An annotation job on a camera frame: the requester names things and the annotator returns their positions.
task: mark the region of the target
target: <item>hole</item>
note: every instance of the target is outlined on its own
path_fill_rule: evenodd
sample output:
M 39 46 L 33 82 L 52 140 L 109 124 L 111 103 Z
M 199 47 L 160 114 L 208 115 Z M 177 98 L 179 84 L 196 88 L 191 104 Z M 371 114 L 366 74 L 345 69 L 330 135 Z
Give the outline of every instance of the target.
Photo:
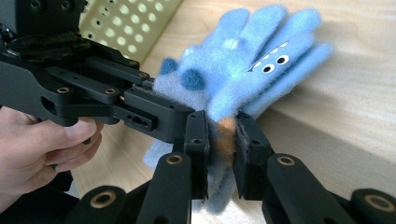
M 381 210 L 383 212 L 392 213 L 396 211 L 395 205 L 384 197 L 374 194 L 368 194 L 364 196 L 364 200 L 372 207 Z
M 126 44 L 126 40 L 124 37 L 120 36 L 119 38 L 117 38 L 117 43 L 124 46 Z
M 136 47 L 135 47 L 134 45 L 128 46 L 128 50 L 129 50 L 131 53 L 136 53 L 136 51 L 137 51 L 137 49 L 136 49 Z
M 110 13 L 108 12 L 108 8 L 105 6 L 100 6 L 99 7 L 99 12 L 103 15 L 103 16 L 108 16 Z
M 132 27 L 131 26 L 125 26 L 124 27 L 124 32 L 125 32 L 125 34 L 127 34 L 127 35 L 131 35 L 133 32 L 134 32 L 134 29 L 132 29 Z
M 93 196 L 91 206 L 94 208 L 104 208 L 111 205 L 115 200 L 116 193 L 113 190 L 106 190 Z
M 156 217 L 154 219 L 154 224 L 168 224 L 169 219 L 167 217 Z
M 106 35 L 107 35 L 108 37 L 113 37 L 115 34 L 116 34 L 116 33 L 115 33 L 112 29 L 110 29 L 110 28 L 108 28 L 108 29 L 106 30 Z
M 161 4 L 161 3 L 156 3 L 156 4 L 155 4 L 155 9 L 157 9 L 157 11 L 162 11 L 162 10 L 163 10 L 163 4 Z
M 131 21 L 132 21 L 133 23 L 139 23 L 139 22 L 140 22 L 140 19 L 139 19 L 138 16 L 136 16 L 136 15 L 134 14 L 134 15 L 132 15 L 132 17 L 131 17 Z
M 141 118 L 138 118 L 138 117 L 134 117 L 134 119 L 133 119 L 133 123 L 134 124 L 137 124 L 137 125 L 142 125 L 143 124 L 143 120 L 141 119 Z
M 105 90 L 105 93 L 107 93 L 107 94 L 113 94 L 113 93 L 115 93 L 116 91 L 115 90 L 113 90 L 113 89 L 107 89 L 107 90 Z
M 145 13 L 147 12 L 147 8 L 144 4 L 140 3 L 139 6 L 137 7 L 137 9 L 139 9 L 140 12 Z
M 178 155 L 172 155 L 166 158 L 166 162 L 172 165 L 181 164 L 183 162 L 183 158 Z
M 59 88 L 57 90 L 57 92 L 59 92 L 59 93 L 68 93 L 68 92 L 70 92 L 70 89 L 67 88 L 67 87 L 61 87 L 61 88 Z
M 120 17 L 114 17 L 113 23 L 114 23 L 116 26 L 121 26 L 121 25 L 122 25 L 122 20 L 120 19 Z
M 98 202 L 98 203 L 106 203 L 106 202 L 108 202 L 108 200 L 110 200 L 110 195 L 101 195 L 101 196 L 99 196 L 97 199 L 96 199 L 96 201 Z
M 136 40 L 137 43 L 142 43 L 143 42 L 143 36 L 142 35 L 136 35 L 134 37 L 134 40 Z
M 124 14 L 124 15 L 127 15 L 127 14 L 129 13 L 129 8 L 128 8 L 127 6 L 125 6 L 125 5 L 122 5 L 122 6 L 120 7 L 120 12 L 121 12 L 122 14 Z
M 149 31 L 149 26 L 147 24 L 143 23 L 142 30 L 147 33 Z
M 278 157 L 277 161 L 282 165 L 288 165 L 288 166 L 292 166 L 296 163 L 294 159 L 287 156 Z
M 157 20 L 157 17 L 154 15 L 154 13 L 149 13 L 148 14 L 148 19 L 150 20 L 150 21 L 153 21 L 153 22 L 155 22 L 156 20 Z
M 202 140 L 201 139 L 192 139 L 191 141 L 193 143 L 195 143 L 195 144 L 202 144 Z
M 61 6 L 63 12 L 72 12 L 74 10 L 74 4 L 70 0 L 62 1 Z
M 30 9 L 33 12 L 42 12 L 44 11 L 45 3 L 42 0 L 33 0 L 30 2 Z

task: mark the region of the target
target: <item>wooden table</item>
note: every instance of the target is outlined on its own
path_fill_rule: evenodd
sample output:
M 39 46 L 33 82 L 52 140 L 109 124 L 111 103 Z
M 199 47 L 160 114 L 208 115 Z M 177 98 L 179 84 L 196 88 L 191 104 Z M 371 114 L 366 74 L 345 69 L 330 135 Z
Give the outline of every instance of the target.
M 141 69 L 155 76 L 165 57 L 200 43 L 228 10 L 273 3 L 290 12 L 317 9 L 318 39 L 334 54 L 315 74 L 258 119 L 276 152 L 300 158 L 323 185 L 349 198 L 358 188 L 396 196 L 396 4 L 392 0 L 185 0 Z M 149 180 L 142 162 L 152 139 L 122 124 L 107 126 L 95 158 L 73 171 L 78 192 L 101 185 L 129 191 Z M 193 223 L 263 223 L 261 204 L 235 195 L 219 216 Z

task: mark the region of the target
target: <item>cartoon eye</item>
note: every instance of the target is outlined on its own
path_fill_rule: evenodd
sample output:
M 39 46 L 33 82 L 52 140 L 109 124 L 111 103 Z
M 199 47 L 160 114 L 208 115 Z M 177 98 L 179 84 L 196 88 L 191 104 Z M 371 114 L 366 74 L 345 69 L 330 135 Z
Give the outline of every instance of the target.
M 285 64 L 289 61 L 289 56 L 288 55 L 282 55 L 279 58 L 277 58 L 276 62 L 279 64 Z
M 270 63 L 270 64 L 265 65 L 264 68 L 262 69 L 262 71 L 264 73 L 271 73 L 272 71 L 274 71 L 274 69 L 275 69 L 274 65 Z

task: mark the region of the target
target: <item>fuzzy blue glove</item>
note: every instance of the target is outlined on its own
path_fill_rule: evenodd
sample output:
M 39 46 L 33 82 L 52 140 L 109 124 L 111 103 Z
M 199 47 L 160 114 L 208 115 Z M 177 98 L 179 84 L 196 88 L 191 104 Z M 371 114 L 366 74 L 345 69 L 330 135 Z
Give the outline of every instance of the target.
M 163 61 L 153 89 L 204 109 L 209 117 L 209 199 L 194 202 L 195 209 L 221 212 L 235 190 L 231 165 L 237 113 L 257 118 L 331 54 L 329 45 L 315 44 L 312 33 L 320 17 L 314 9 L 287 14 L 280 5 L 263 7 L 251 17 L 246 9 L 229 11 L 201 45 L 188 47 L 178 62 Z M 145 163 L 155 168 L 171 151 L 171 144 L 156 140 Z

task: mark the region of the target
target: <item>perforated metal plate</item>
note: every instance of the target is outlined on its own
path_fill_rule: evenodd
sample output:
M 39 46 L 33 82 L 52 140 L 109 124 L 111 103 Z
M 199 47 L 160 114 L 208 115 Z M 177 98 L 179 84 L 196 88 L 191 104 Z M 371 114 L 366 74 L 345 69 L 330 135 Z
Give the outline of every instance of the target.
M 87 0 L 83 37 L 143 62 L 182 0 Z

